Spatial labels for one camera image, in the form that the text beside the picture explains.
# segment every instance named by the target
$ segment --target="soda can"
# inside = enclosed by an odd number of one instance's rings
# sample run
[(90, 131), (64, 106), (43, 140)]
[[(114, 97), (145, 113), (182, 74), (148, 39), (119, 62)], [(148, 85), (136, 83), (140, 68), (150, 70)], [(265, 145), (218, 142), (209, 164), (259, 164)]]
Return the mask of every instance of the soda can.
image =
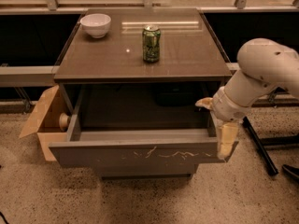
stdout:
[(143, 60), (155, 63), (160, 58), (161, 31), (157, 25), (146, 25), (143, 29)]

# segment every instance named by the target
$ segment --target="bowl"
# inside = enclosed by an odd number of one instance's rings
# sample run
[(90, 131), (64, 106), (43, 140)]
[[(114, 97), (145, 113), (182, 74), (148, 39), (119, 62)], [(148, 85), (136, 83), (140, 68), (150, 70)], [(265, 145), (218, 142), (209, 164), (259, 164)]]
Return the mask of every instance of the bowl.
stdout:
[(101, 38), (110, 29), (111, 18), (106, 14), (94, 13), (80, 20), (83, 30), (94, 38)]

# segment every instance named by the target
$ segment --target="floor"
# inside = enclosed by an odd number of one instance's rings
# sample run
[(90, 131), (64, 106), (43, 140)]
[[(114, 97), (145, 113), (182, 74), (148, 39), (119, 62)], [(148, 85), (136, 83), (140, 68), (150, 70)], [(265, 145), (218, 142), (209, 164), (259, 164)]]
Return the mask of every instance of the floor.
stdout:
[[(260, 137), (293, 135), (298, 111), (253, 108), (249, 120)], [(201, 164), (191, 180), (101, 181), (93, 170), (45, 162), (36, 135), (19, 139), (28, 116), (0, 105), (0, 212), (8, 223), (299, 223), (298, 182), (281, 170), (299, 167), (298, 146), (268, 148), (279, 169), (271, 177), (241, 129), (232, 158)]]

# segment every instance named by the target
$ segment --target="robotic arm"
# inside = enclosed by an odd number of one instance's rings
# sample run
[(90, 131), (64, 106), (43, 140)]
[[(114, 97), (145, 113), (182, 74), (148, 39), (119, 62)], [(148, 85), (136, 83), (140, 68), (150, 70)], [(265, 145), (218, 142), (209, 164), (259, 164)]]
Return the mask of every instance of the robotic arm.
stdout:
[(205, 107), (217, 118), (218, 157), (232, 151), (239, 122), (261, 96), (280, 87), (299, 98), (299, 55), (294, 49), (257, 38), (245, 43), (237, 54), (240, 66), (229, 82), (213, 98), (196, 106)]

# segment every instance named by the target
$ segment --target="can lid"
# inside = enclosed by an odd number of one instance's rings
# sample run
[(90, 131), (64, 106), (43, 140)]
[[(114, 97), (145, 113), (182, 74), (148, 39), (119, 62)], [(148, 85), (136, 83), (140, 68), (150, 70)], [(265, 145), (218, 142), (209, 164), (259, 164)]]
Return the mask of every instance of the can lid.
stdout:
[(150, 32), (154, 32), (154, 31), (159, 30), (159, 27), (157, 25), (154, 25), (154, 24), (148, 24), (148, 25), (144, 26), (144, 29), (147, 30), (147, 31), (150, 31)]

